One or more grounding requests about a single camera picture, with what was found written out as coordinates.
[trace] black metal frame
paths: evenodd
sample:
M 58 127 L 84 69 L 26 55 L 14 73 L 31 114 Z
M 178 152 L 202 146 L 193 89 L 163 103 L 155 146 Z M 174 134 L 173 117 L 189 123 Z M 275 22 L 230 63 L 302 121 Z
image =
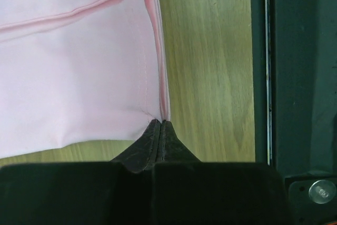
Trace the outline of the black metal frame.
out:
M 268 152 L 270 59 L 270 165 L 298 224 L 337 220 L 337 197 L 319 205 L 308 195 L 317 180 L 337 183 L 337 0 L 251 2 L 256 161 Z
M 255 160 L 267 163 L 265 0 L 251 0 L 254 79 Z

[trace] metal screw head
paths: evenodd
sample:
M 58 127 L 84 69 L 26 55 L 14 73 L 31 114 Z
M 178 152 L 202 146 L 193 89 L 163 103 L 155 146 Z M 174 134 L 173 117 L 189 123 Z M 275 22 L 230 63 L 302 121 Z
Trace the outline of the metal screw head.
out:
M 329 180 L 318 180 L 309 188 L 310 199 L 317 204 L 326 204 L 336 195 L 336 186 Z

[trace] black plastic part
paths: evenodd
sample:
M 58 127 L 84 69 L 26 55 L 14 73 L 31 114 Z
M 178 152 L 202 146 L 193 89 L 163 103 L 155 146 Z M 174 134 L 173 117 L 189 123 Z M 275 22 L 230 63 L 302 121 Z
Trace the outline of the black plastic part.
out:
M 111 161 L 134 173 L 151 169 L 157 162 L 200 162 L 178 139 L 172 123 L 158 120 L 152 120 L 142 136 Z
M 0 169 L 1 225 L 292 224 L 281 177 L 257 163 L 11 165 Z
M 309 188 L 317 180 L 326 179 L 337 184 L 337 177 L 307 175 L 287 179 L 289 200 L 296 224 L 325 224 L 337 219 L 337 198 L 326 204 L 317 204 L 309 198 Z
M 293 224 L 282 179 L 265 164 L 160 163 L 153 173 L 158 225 Z
M 157 157 L 160 128 L 160 121 L 152 120 L 142 136 L 111 161 L 120 162 L 134 173 L 152 166 Z
M 200 160 L 178 139 L 172 123 L 163 121 L 155 162 L 200 162 Z
M 255 160 L 268 163 L 267 157 L 267 77 L 265 0 L 251 0 Z

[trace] pink fabric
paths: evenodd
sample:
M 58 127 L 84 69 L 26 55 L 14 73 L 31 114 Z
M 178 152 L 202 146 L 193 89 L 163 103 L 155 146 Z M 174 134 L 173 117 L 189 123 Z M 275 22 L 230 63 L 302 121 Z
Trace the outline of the pink fabric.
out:
M 170 119 L 158 0 L 0 0 L 0 158 Z

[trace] wooden surface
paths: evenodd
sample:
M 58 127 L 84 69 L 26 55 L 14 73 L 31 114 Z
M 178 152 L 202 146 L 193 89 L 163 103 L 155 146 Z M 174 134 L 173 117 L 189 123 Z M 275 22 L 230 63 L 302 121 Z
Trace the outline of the wooden surface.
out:
M 250 0 L 160 0 L 172 123 L 203 161 L 254 160 Z M 110 160 L 130 141 L 90 141 L 1 159 Z

